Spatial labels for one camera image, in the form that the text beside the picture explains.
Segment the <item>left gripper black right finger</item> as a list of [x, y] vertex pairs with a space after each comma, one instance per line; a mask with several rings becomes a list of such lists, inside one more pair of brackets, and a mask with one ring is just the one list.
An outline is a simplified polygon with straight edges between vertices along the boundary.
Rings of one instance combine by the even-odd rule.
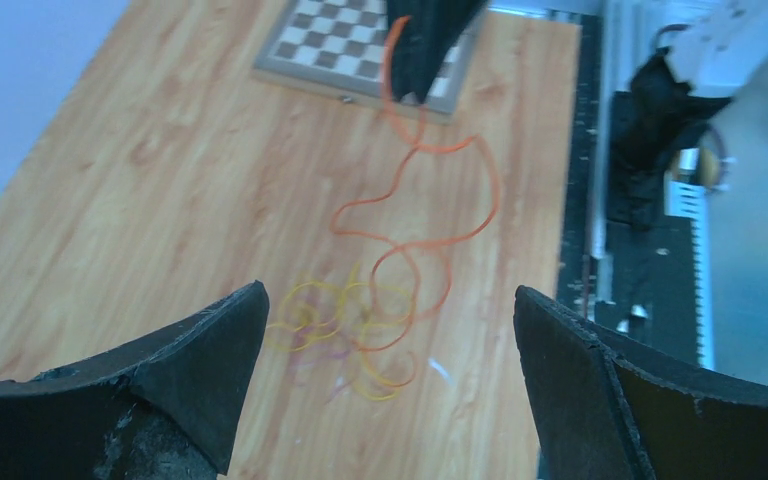
[[513, 326], [554, 479], [768, 479], [768, 386], [697, 367], [521, 286]]

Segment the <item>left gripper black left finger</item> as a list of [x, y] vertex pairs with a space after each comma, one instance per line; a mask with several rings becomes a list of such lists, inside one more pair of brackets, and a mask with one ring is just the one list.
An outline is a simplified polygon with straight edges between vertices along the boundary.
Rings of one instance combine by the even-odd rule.
[[133, 341], [0, 381], [0, 479], [215, 479], [270, 301], [255, 281]]

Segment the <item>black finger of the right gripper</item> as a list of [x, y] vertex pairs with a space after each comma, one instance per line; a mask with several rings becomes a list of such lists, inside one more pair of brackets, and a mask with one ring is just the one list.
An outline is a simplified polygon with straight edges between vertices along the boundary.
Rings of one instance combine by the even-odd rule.
[[483, 0], [387, 0], [387, 27], [406, 17], [392, 52], [393, 98], [412, 94], [426, 101], [449, 49], [486, 9]]

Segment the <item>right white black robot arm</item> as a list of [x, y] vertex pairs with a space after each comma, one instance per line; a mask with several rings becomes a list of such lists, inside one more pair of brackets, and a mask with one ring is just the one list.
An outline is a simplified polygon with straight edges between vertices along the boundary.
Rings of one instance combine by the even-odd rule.
[[[449, 49], [484, 8], [482, 1], [386, 2], [383, 98], [412, 95], [424, 104]], [[638, 231], [654, 225], [654, 186], [668, 148], [729, 99], [710, 86], [742, 86], [767, 57], [768, 1], [723, 1], [670, 45], [655, 48], [630, 82], [633, 121], [612, 143], [624, 223]]]

